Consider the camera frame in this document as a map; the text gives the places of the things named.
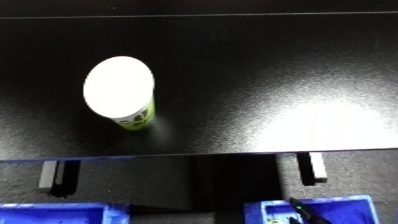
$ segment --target black tabletop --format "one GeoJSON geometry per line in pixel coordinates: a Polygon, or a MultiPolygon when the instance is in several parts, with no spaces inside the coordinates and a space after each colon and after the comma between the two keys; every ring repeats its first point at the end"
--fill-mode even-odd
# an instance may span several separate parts
{"type": "Polygon", "coordinates": [[[0,20],[0,160],[398,146],[398,15],[0,20]],[[144,61],[157,117],[132,133],[82,87],[144,61]]]}

